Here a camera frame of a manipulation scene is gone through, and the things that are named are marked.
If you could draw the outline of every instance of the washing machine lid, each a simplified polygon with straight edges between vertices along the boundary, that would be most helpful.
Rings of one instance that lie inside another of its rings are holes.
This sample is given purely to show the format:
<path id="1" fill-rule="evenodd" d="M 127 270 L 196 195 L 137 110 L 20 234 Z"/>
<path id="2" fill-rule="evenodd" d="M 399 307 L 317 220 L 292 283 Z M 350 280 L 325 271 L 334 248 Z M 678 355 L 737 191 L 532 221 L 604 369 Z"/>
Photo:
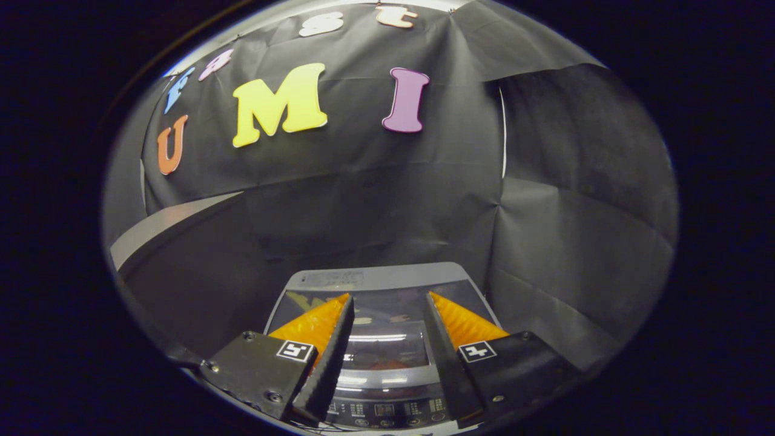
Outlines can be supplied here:
<path id="1" fill-rule="evenodd" d="M 433 291 L 500 327 L 486 300 L 457 264 L 302 271 L 277 300 L 265 334 L 345 292 L 355 321 L 339 375 L 341 389 L 396 389 L 439 382 L 423 308 Z"/>

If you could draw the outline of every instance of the pink letter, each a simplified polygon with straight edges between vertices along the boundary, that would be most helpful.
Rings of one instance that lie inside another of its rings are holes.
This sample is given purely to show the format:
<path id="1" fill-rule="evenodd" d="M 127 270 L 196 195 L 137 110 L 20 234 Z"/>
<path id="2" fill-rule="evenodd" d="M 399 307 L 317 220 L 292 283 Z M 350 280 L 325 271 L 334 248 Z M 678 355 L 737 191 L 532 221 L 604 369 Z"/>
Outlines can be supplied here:
<path id="1" fill-rule="evenodd" d="M 394 132 L 419 132 L 422 130 L 422 123 L 417 119 L 420 95 L 422 87 L 430 82 L 430 78 L 406 68 L 393 68 L 390 75 L 395 79 L 393 109 L 390 115 L 382 120 L 382 127 Z"/>

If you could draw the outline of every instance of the gray surface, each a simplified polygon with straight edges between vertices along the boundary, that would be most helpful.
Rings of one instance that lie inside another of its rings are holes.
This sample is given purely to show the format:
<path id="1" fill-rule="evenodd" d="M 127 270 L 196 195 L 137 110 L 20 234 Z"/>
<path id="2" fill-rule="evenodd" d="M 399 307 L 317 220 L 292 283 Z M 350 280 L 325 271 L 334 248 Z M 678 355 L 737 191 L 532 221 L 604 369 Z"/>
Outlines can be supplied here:
<path id="1" fill-rule="evenodd" d="M 115 270 L 121 269 L 126 259 L 134 254 L 143 245 L 160 235 L 173 225 L 180 223 L 190 216 L 214 206 L 225 199 L 237 196 L 241 192 L 233 192 L 222 196 L 214 196 L 207 199 L 196 200 L 167 207 L 159 212 L 141 220 L 124 234 L 122 234 L 110 247 L 110 255 L 113 259 Z"/>
<path id="2" fill-rule="evenodd" d="M 588 369 L 637 331 L 673 249 L 613 206 L 507 177 L 495 225 L 491 305 L 508 331 L 533 330 Z"/>
<path id="3" fill-rule="evenodd" d="M 143 177 L 142 163 L 138 161 L 151 113 L 167 82 L 159 79 L 151 85 L 116 135 L 102 190 L 100 224 L 105 247 L 113 245 L 119 236 L 148 216 L 139 182 Z"/>

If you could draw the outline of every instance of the label sticker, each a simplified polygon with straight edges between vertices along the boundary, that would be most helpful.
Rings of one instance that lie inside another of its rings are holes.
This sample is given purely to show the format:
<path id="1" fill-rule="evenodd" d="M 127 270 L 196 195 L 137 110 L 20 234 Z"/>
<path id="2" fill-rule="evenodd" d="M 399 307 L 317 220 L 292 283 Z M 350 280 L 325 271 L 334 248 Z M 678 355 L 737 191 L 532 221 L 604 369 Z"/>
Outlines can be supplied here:
<path id="1" fill-rule="evenodd" d="M 297 362 L 306 362 L 312 354 L 313 347 L 312 344 L 305 344 L 303 342 L 285 341 L 277 355 Z"/>
<path id="2" fill-rule="evenodd" d="M 492 358 L 497 356 L 495 351 L 493 351 L 492 347 L 487 343 L 487 341 L 482 342 L 474 342 L 473 344 L 465 344 L 461 345 L 459 348 L 460 353 L 463 355 L 463 358 L 466 359 L 466 362 L 478 362 L 480 360 L 484 360 L 486 358 Z"/>

